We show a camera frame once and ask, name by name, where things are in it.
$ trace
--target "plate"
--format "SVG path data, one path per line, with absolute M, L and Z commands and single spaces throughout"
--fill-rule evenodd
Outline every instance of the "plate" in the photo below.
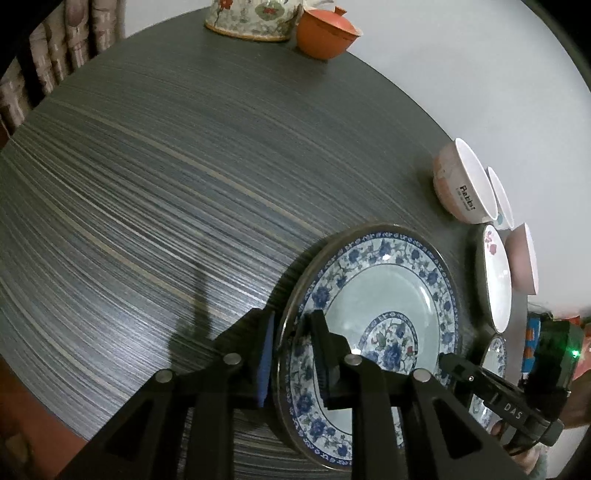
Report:
M 507 350 L 505 347 L 505 339 L 502 336 L 497 335 L 492 338 L 480 364 L 489 372 L 493 372 L 495 375 L 505 378 Z M 470 402 L 469 408 L 470 414 L 480 425 L 482 425 L 483 428 L 487 429 L 491 422 L 492 410 L 486 408 L 482 399 L 475 395 L 472 395 L 472 401 Z
M 349 469 L 351 410 L 328 411 L 318 390 L 309 336 L 294 343 L 303 314 L 322 309 L 329 330 L 351 351 L 383 369 L 426 368 L 442 384 L 448 377 L 439 353 L 456 352 L 459 335 L 454 290 L 441 256 L 414 232 L 371 225 L 347 232 L 325 247 L 298 281 L 280 326 L 275 392 L 290 437 L 309 458 Z M 392 409 L 402 446 L 398 409 Z
M 511 316 L 511 272 L 509 259 L 499 233 L 492 225 L 482 231 L 476 273 L 480 303 L 492 326 L 502 333 Z

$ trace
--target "dark wood grain tabletop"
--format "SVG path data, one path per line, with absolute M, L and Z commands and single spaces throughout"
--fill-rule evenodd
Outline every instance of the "dark wood grain tabletop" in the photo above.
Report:
M 0 354 L 85 438 L 154 371 L 207 365 L 250 308 L 281 310 L 324 240 L 364 222 L 438 249 L 462 352 L 492 333 L 473 281 L 482 226 L 454 220 L 433 192 L 445 132 L 350 54 L 316 61 L 203 19 L 102 53 L 0 154 Z M 517 336 L 525 306 L 514 298 Z M 256 416 L 238 414 L 235 444 L 237 478 L 334 475 Z

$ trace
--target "small dish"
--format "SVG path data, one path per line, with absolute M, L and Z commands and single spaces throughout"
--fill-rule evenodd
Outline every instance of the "small dish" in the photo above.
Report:
M 298 48 L 314 59 L 332 59 L 347 50 L 362 31 L 343 17 L 347 10 L 335 11 L 304 7 L 297 27 Z
M 476 254 L 476 275 L 482 308 L 495 330 L 504 332 L 511 316 L 511 272 L 501 237 L 492 225 L 482 231 L 482 245 Z
M 441 149 L 433 161 L 433 186 L 441 204 L 464 223 L 496 220 L 495 192 L 476 154 L 461 138 Z
M 535 257 L 534 241 L 527 223 L 522 223 L 509 234 L 506 248 L 513 286 L 516 290 L 528 295 L 537 295 L 539 289 L 538 261 Z
M 489 343 L 486 352 L 480 362 L 480 365 L 489 372 L 505 378 L 507 366 L 507 349 L 505 339 L 500 335 L 495 335 Z M 472 395 L 469 407 L 470 415 L 484 428 L 487 429 L 491 423 L 492 410 L 484 406 L 481 398 Z
M 492 189 L 496 196 L 496 205 L 499 209 L 499 216 L 492 222 L 492 224 L 497 230 L 513 230 L 515 228 L 513 210 L 511 209 L 511 204 L 509 203 L 503 184 L 492 167 L 488 167 L 486 173 L 491 180 Z

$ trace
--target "pink bowl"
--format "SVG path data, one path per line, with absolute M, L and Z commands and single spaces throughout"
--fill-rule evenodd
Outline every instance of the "pink bowl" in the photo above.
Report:
M 509 257 L 511 281 L 515 289 L 528 295 L 537 295 L 538 261 L 527 223 L 521 224 L 509 234 L 505 241 L 505 249 Z

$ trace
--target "teapot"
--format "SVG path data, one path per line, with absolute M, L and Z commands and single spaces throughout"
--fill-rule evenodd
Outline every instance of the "teapot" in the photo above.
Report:
M 302 7 L 333 0 L 213 0 L 205 26 L 231 37 L 258 41 L 285 41 L 291 37 Z

